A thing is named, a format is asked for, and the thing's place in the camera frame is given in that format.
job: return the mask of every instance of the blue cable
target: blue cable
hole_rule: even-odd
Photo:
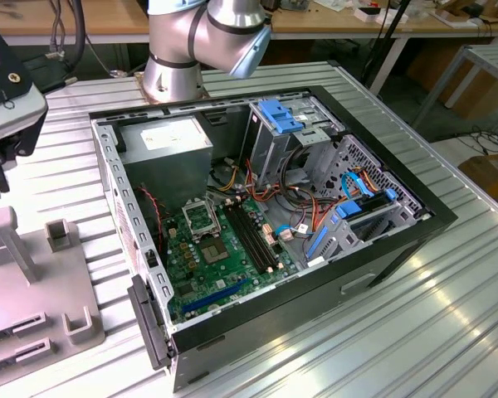
[[[347,188],[347,177],[350,177],[353,179],[354,183],[358,186],[359,190],[364,194],[367,195],[368,197],[373,197],[374,194],[365,186],[364,181],[356,174],[355,172],[346,172],[342,177],[341,177],[341,189],[343,189],[344,194],[348,197],[348,199],[351,198],[349,189]]]
[[[291,227],[288,226],[287,224],[284,224],[283,226],[279,226],[276,230],[275,233],[279,235],[283,230],[290,230]]]

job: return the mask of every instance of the robotic arm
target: robotic arm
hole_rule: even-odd
[[[160,102],[203,95],[199,62],[249,77],[271,39],[259,0],[150,0],[144,91]]]
[[[76,57],[63,64],[65,73],[57,80],[47,82],[45,56],[26,68],[0,36],[0,192],[9,191],[4,167],[14,167],[16,156],[30,156],[35,149],[47,112],[41,92],[74,81],[67,76],[83,54],[85,20],[81,0],[69,3],[76,17]],[[264,20],[259,0],[149,0],[150,56],[144,91],[160,102],[201,97],[199,62],[247,78],[260,63],[271,38]],[[51,65],[61,72],[61,63]],[[40,76],[43,79],[34,82]]]

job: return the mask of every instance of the gray plastic stand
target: gray plastic stand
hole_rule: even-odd
[[[65,220],[23,236],[0,209],[0,385],[105,340],[79,232]]]

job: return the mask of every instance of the screw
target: screw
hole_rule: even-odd
[[[16,73],[10,73],[9,75],[7,75],[7,78],[12,83],[20,83],[20,76],[17,75]]]

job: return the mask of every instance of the metal table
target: metal table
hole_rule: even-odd
[[[433,86],[430,94],[426,97],[424,102],[422,103],[421,109],[418,111],[415,120],[412,122],[412,127],[414,129],[422,122],[422,120],[426,117],[428,111],[433,106],[439,95],[447,86],[450,79],[454,76],[454,74],[459,70],[459,67],[464,61],[470,61],[474,63],[474,67],[462,81],[457,90],[461,90],[458,94],[462,94],[462,92],[466,89],[466,87],[470,84],[470,81],[476,77],[477,72],[482,69],[489,72],[496,79],[498,79],[498,46],[462,46],[459,51],[454,56],[454,59],[450,63],[450,65],[445,69],[442,73],[441,77],[437,81],[437,83]],[[451,108],[452,104],[447,103],[447,107]],[[498,120],[496,120],[496,124],[493,129],[498,127]]]
[[[498,395],[498,206],[340,68],[268,66],[248,80],[204,78],[213,96],[325,86],[459,219],[390,280],[178,396]],[[78,223],[107,339],[0,387],[0,397],[171,396],[164,372],[151,369],[126,294],[130,276],[87,117],[143,103],[131,79],[77,83],[50,96],[38,149],[19,159],[13,194],[1,202],[17,204],[24,231],[60,216]]]

